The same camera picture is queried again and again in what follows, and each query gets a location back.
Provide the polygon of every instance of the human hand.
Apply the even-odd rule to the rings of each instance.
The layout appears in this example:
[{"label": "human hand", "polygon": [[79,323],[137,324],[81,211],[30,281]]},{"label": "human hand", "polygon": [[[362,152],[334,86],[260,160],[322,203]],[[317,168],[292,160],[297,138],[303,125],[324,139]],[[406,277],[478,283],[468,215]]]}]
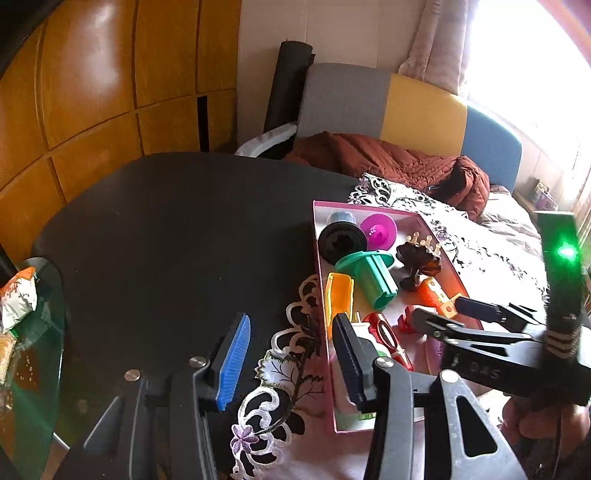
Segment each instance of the human hand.
[{"label": "human hand", "polygon": [[510,398],[503,408],[501,432],[510,445],[520,438],[554,438],[558,416],[562,413],[560,458],[570,456],[589,434],[589,410],[579,405],[567,405],[531,411],[522,400]]}]

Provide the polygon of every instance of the sunlight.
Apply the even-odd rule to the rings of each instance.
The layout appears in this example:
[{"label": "sunlight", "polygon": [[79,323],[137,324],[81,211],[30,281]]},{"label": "sunlight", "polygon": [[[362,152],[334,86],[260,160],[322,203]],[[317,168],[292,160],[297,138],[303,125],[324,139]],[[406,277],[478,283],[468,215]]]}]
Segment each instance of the sunlight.
[{"label": "sunlight", "polygon": [[536,0],[480,0],[470,100],[530,136],[564,171],[591,131],[591,67]]}]

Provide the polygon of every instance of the wooden cabinet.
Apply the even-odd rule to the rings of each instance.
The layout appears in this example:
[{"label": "wooden cabinet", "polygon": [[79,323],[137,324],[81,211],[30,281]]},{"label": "wooden cabinet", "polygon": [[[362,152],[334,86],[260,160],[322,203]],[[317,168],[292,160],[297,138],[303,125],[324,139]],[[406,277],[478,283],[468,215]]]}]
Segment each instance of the wooden cabinet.
[{"label": "wooden cabinet", "polygon": [[64,0],[26,39],[0,79],[0,244],[13,261],[64,202],[125,163],[235,146],[240,10]]}]

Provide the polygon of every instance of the blue cushion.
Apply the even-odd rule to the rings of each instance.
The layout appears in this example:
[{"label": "blue cushion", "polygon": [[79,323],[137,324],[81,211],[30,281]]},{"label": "blue cushion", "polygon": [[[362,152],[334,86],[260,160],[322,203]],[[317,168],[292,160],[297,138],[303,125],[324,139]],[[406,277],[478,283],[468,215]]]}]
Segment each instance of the blue cushion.
[{"label": "blue cushion", "polygon": [[468,105],[461,155],[484,170],[491,184],[513,191],[521,162],[521,142],[512,131],[472,105]]}]

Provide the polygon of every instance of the round table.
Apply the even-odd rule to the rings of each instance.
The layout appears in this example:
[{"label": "round table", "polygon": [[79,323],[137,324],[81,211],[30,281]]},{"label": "round table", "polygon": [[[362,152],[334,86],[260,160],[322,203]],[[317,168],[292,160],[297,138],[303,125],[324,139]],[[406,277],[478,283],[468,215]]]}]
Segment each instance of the round table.
[{"label": "round table", "polygon": [[33,246],[61,274],[85,374],[107,390],[130,368],[170,374],[207,355],[246,312],[252,337],[237,401],[210,422],[218,469],[230,472],[240,399],[258,386],[254,368],[314,273],[312,201],[345,202],[357,182],[263,158],[163,153],[96,183]]}]

